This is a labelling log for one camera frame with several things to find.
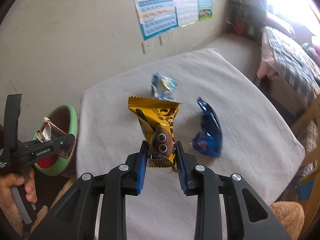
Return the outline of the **yellow chocolate snack wrapper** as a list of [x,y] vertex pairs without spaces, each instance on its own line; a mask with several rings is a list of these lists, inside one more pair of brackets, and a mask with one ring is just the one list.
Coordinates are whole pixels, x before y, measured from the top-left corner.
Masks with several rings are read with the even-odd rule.
[[148,143],[148,166],[174,168],[174,120],[180,103],[130,96],[127,106],[136,115]]

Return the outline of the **pink carton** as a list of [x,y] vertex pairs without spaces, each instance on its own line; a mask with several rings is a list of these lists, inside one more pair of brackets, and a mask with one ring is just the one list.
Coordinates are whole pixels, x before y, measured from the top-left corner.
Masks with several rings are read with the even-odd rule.
[[67,135],[62,129],[56,126],[48,117],[43,118],[44,125],[36,132],[36,139],[40,142],[53,140],[55,137]]

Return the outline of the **green rimmed red trash bin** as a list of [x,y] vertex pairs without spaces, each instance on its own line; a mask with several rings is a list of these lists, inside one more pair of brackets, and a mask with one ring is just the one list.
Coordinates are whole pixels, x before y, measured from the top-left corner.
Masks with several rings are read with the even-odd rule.
[[[37,161],[34,166],[38,171],[47,176],[60,175],[71,177],[76,170],[76,139],[78,135],[78,116],[76,110],[70,105],[62,105],[54,109],[46,117],[66,132],[67,135],[50,140],[57,143],[57,149],[54,150],[54,153]],[[43,125],[42,121],[38,129],[41,129]]]

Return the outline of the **brown plush teddy bear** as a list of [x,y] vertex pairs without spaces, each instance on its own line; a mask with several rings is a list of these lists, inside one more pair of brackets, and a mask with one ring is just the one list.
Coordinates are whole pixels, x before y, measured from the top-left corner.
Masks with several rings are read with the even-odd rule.
[[297,240],[302,231],[305,215],[303,207],[298,202],[275,202],[271,211],[287,230],[292,240]]

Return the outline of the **dark blue snack bag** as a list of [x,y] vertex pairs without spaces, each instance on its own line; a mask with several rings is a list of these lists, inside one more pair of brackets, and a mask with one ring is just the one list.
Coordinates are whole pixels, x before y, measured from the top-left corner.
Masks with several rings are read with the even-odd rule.
[[223,143],[219,119],[213,108],[202,98],[198,98],[197,103],[202,110],[201,131],[192,140],[192,147],[202,155],[219,158]]

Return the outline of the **white fabric table cover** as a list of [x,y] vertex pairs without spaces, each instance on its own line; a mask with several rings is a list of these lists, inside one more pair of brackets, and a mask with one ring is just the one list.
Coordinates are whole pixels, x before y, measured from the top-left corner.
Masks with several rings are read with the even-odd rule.
[[76,152],[78,175],[105,174],[140,149],[144,135],[129,96],[148,97],[159,72],[178,84],[174,135],[185,152],[200,130],[198,98],[217,114],[223,143],[219,158],[196,155],[217,174],[242,175],[266,204],[274,203],[299,169],[304,147],[264,94],[212,49],[198,50],[129,70],[84,91]]

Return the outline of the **bed with checkered blanket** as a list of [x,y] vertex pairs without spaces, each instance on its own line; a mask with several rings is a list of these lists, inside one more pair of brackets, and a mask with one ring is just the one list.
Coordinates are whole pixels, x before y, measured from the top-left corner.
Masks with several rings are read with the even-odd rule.
[[297,115],[319,96],[319,23],[309,30],[267,12],[263,24],[257,78],[268,78],[270,97]]

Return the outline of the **light blue snack wrapper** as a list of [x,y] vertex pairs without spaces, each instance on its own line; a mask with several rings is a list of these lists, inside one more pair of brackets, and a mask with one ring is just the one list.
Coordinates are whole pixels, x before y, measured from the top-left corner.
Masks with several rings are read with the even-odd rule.
[[151,95],[153,98],[174,102],[173,92],[177,83],[170,77],[154,72],[151,79]]

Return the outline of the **dark bedside shelf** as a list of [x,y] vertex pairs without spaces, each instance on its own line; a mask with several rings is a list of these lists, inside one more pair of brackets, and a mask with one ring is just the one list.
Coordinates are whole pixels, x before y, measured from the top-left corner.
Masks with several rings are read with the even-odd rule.
[[261,28],[264,26],[265,16],[266,12],[263,9],[228,0],[226,33],[261,44]]

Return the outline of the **wooden chair frame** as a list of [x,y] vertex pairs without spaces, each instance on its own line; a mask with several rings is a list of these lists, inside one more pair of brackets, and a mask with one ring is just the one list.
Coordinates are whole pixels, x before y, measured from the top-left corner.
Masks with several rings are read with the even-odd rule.
[[302,184],[305,184],[319,172],[319,96],[291,130],[305,146],[305,158],[300,166]]

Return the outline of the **white wall switch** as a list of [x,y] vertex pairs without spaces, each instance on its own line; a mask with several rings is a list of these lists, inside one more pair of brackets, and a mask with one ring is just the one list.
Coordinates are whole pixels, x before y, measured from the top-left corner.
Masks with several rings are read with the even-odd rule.
[[151,52],[154,48],[153,40],[145,40],[142,42],[142,50],[144,54]]

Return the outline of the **white wall socket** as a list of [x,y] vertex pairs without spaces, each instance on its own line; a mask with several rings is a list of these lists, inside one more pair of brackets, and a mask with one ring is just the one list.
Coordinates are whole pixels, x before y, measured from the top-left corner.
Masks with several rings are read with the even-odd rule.
[[159,36],[159,41],[161,46],[173,40],[174,40],[174,33],[172,31],[167,31],[165,33],[162,33]]

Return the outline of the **blue educational wall poster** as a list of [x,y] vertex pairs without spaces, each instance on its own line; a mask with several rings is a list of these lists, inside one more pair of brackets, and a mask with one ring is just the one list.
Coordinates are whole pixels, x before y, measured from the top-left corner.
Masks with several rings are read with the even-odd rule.
[[134,3],[144,40],[178,27],[175,0],[134,0]]

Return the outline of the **white wall chart poster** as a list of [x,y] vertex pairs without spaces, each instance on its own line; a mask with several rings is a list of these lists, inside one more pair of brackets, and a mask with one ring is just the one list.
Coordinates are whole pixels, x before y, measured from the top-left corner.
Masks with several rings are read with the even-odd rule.
[[178,26],[184,27],[198,21],[197,0],[175,0]]

